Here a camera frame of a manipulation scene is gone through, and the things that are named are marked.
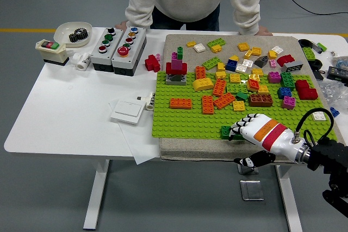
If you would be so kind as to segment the person's left hand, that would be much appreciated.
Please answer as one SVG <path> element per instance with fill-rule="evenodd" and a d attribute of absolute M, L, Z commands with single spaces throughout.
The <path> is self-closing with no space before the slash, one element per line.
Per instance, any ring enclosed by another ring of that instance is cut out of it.
<path fill-rule="evenodd" d="M 266 27 L 259 26 L 258 32 L 256 33 L 257 36 L 273 36 L 273 33 L 270 32 Z"/>

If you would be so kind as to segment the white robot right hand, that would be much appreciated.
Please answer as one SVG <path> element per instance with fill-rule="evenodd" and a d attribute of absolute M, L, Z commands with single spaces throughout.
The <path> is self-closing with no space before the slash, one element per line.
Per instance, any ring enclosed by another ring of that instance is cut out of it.
<path fill-rule="evenodd" d="M 294 133 L 283 124 L 265 114 L 248 114 L 229 128 L 229 140 L 237 134 L 262 150 L 233 161 L 249 168 L 261 167 L 275 161 L 276 155 L 284 155 L 292 162 L 300 161 L 299 150 L 305 147 L 303 138 L 293 141 Z"/>

